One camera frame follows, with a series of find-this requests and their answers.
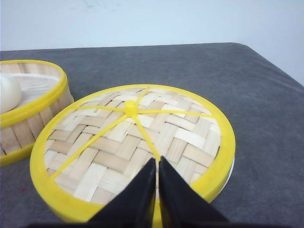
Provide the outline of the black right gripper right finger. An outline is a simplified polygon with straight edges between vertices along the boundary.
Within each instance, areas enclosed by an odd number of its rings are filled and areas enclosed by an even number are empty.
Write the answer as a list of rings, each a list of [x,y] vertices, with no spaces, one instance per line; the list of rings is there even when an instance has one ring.
[[[162,156],[159,196],[164,228],[228,228],[229,221],[200,197]]]

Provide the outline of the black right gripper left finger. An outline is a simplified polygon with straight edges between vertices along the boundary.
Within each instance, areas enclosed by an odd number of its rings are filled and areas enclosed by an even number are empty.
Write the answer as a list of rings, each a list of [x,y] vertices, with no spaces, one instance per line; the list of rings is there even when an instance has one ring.
[[[112,201],[90,220],[91,228],[151,228],[156,196],[156,163],[151,158]]]

